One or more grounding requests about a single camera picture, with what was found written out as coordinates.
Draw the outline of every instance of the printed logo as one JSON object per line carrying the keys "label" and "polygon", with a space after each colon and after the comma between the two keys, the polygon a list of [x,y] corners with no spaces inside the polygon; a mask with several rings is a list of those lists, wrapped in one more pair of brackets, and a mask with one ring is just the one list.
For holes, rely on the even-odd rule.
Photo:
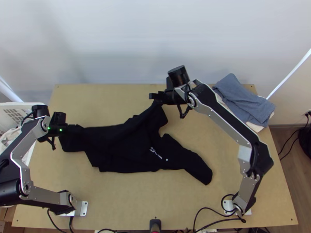
{"label": "printed logo", "polygon": [[162,159],[161,155],[159,155],[159,154],[155,151],[155,149],[154,149],[153,147],[150,147],[149,150],[150,150],[152,153],[154,153],[155,155],[157,155],[160,159]]}

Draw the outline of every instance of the cable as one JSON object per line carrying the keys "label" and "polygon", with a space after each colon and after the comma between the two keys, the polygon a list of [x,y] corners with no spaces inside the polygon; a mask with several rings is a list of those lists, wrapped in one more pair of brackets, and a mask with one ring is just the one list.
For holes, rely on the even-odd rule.
{"label": "cable", "polygon": [[268,233],[271,233],[271,232],[268,230],[268,228],[266,228],[266,227],[265,227],[265,230],[266,230]]}
{"label": "cable", "polygon": [[233,212],[233,211],[235,211],[236,210],[236,208],[234,208],[234,209],[232,209],[232,210],[226,210],[225,208],[224,208],[224,205],[223,205],[223,202],[224,202],[224,199],[226,198],[226,197],[228,197],[228,196],[234,196],[233,194],[227,194],[227,195],[225,195],[222,199],[221,199],[221,207],[222,207],[222,209],[224,210],[224,211],[227,211],[227,212]]}
{"label": "cable", "polygon": [[113,233],[116,233],[116,231],[111,230],[111,229],[109,229],[109,228],[104,228],[104,229],[101,229],[101,230],[100,230],[100,231],[98,231],[97,233],[100,233],[100,232],[102,232],[102,231],[111,231],[111,232],[113,232]]}
{"label": "cable", "polygon": [[32,111],[31,113],[27,114],[27,116],[25,116],[25,117],[22,119],[21,126],[23,125],[24,121],[25,121],[27,118],[29,118],[33,113],[34,113],[34,111]]}
{"label": "cable", "polygon": [[293,145],[295,144],[295,142],[298,140],[298,138],[296,138],[295,140],[294,140],[294,142],[292,143],[292,145],[291,145],[291,147],[290,147],[290,149],[289,149],[289,151],[287,152],[287,154],[286,155],[284,155],[281,159],[280,159],[280,161],[282,160],[282,159],[284,159],[289,153],[290,153],[290,151],[292,150],[292,148],[293,148]]}
{"label": "cable", "polygon": [[210,226],[212,226],[212,225],[215,225],[216,223],[221,223],[221,222],[226,222],[226,221],[233,221],[233,220],[240,220],[241,222],[246,223],[246,220],[243,219],[243,218],[240,218],[240,217],[235,218],[235,219],[222,219],[222,220],[215,221],[215,222],[213,222],[213,223],[211,223],[211,224],[209,224],[209,225],[206,225],[206,226],[204,226],[204,227],[198,229],[197,231],[193,231],[193,232],[194,232],[194,233],[199,232],[199,231],[201,231],[201,230],[203,230],[203,229],[206,229],[206,228],[208,228],[208,227],[210,227]]}
{"label": "cable", "polygon": [[[309,115],[308,115],[308,113],[306,113],[305,116],[307,117],[307,123],[306,123],[306,125],[304,126],[304,128],[306,128],[307,125],[308,125],[308,123],[309,123]],[[287,142],[289,141],[289,139],[291,139],[292,136],[293,136],[297,131],[299,131],[299,130],[300,130],[300,129],[297,129],[297,130],[295,130],[295,131],[291,134],[291,136],[290,136],[290,137],[286,140],[286,142],[284,143],[284,145],[283,145],[281,151],[278,153],[278,155],[280,155],[280,154],[282,153],[282,151],[283,151],[285,145],[287,144]]]}
{"label": "cable", "polygon": [[59,229],[59,228],[55,225],[55,223],[53,222],[53,220],[52,220],[52,218],[51,218],[51,216],[50,216],[49,211],[50,211],[50,210],[47,209],[47,216],[49,217],[49,219],[50,219],[51,223],[53,224],[53,226],[54,226],[58,231],[60,231],[60,232],[62,232],[62,233],[67,233],[67,232],[65,232],[65,231],[63,231],[63,230],[61,230],[61,229]]}
{"label": "cable", "polygon": [[213,222],[213,223],[210,223],[210,224],[208,224],[208,225],[206,225],[206,226],[200,228],[200,229],[197,230],[197,231],[195,230],[197,216],[198,216],[199,213],[200,213],[202,210],[204,210],[204,209],[211,210],[211,211],[213,211],[214,213],[216,213],[216,214],[218,214],[218,215],[220,215],[220,216],[223,216],[223,217],[230,217],[230,216],[232,216],[232,215],[234,215],[234,214],[236,213],[236,211],[238,210],[237,208],[234,208],[234,209],[232,209],[232,210],[226,210],[226,209],[224,208],[223,204],[222,204],[223,201],[224,201],[224,199],[225,199],[226,197],[228,197],[228,196],[234,196],[234,195],[233,195],[233,194],[227,194],[227,195],[223,196],[223,198],[221,199],[221,207],[222,207],[222,209],[223,209],[224,211],[226,211],[226,212],[232,212],[232,213],[229,214],[229,215],[224,215],[224,214],[221,214],[221,213],[219,213],[219,212],[217,212],[217,211],[215,211],[215,210],[213,210],[212,208],[209,208],[209,207],[203,207],[203,208],[199,209],[199,211],[197,212],[197,214],[196,214],[196,216],[195,216],[195,218],[194,218],[194,221],[193,221],[193,233],[199,232],[199,231],[201,231],[201,230],[203,230],[203,229],[205,229],[205,228],[207,228],[207,227],[209,227],[209,226],[212,226],[212,225],[214,225],[214,224],[216,224],[216,223],[221,223],[221,222],[226,222],[226,221],[240,220],[241,222],[246,223],[246,220],[245,220],[245,219],[242,219],[241,217],[238,216],[238,218],[218,220],[218,221],[215,221],[215,222]]}
{"label": "cable", "polygon": [[70,220],[69,220],[69,230],[70,230],[70,233],[74,233],[73,230],[72,230],[72,227],[71,227],[73,218],[74,218],[74,216],[70,216]]}

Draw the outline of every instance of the blue cloth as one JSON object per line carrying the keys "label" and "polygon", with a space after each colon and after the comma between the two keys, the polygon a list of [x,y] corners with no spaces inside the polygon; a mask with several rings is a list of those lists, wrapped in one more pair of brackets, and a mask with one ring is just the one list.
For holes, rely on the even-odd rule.
{"label": "blue cloth", "polygon": [[243,87],[234,74],[228,74],[217,82],[213,90],[244,123],[251,122],[264,127],[268,126],[269,117],[275,105]]}

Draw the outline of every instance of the power outlet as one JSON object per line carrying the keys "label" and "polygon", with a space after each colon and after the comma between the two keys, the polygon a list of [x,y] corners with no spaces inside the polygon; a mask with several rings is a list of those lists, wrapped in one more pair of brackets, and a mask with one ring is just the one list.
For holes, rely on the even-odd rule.
{"label": "power outlet", "polygon": [[308,112],[311,112],[311,109],[305,111],[303,114],[301,114],[302,116],[304,116],[305,114],[308,114]]}

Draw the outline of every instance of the wooden table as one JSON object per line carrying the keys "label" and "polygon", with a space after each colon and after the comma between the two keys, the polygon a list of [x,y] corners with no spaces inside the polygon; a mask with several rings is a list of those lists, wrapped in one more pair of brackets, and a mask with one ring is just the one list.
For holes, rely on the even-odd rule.
{"label": "wooden table", "polygon": [[[254,85],[245,85],[256,92]],[[67,123],[83,127],[114,125],[125,122],[147,109],[150,92],[164,90],[165,85],[57,85],[49,105],[50,112],[67,113]],[[36,186],[53,191],[69,190],[89,202],[87,216],[75,217],[75,229],[147,230],[149,220],[157,217],[166,230],[192,228],[194,216],[201,207],[221,212],[220,200],[239,190],[242,176],[237,160],[238,144],[206,115],[190,111],[179,119],[176,106],[163,106],[168,124],[160,134],[169,133],[182,146],[199,154],[213,171],[207,186],[184,170],[120,174],[99,172],[84,152],[65,153],[56,140],[37,143],[30,162],[31,178]],[[245,224],[229,221],[215,228],[247,228],[298,224],[293,203],[278,159],[269,128],[259,133],[274,160],[257,192],[252,215]],[[68,217],[52,216],[57,226],[68,228]],[[196,228],[223,219],[202,211]],[[46,209],[19,205],[13,226],[53,228]]]}

